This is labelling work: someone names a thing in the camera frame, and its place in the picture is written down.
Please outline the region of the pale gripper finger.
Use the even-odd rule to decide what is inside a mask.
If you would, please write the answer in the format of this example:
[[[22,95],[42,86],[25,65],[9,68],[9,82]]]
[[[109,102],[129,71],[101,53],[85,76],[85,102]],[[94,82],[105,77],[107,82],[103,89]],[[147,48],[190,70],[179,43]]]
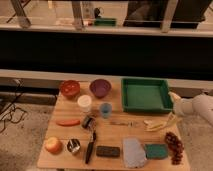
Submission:
[[[180,99],[180,96],[177,95],[177,94],[174,93],[174,92],[170,92],[170,93],[169,93],[169,96],[170,96],[170,98],[171,98],[171,100],[172,100],[173,102],[175,102],[175,101],[177,101],[177,100]]]
[[[172,126],[172,125],[176,124],[179,121],[180,121],[180,118],[177,115],[175,115],[173,113],[170,113],[168,115],[168,120],[166,122],[166,126],[167,127]]]

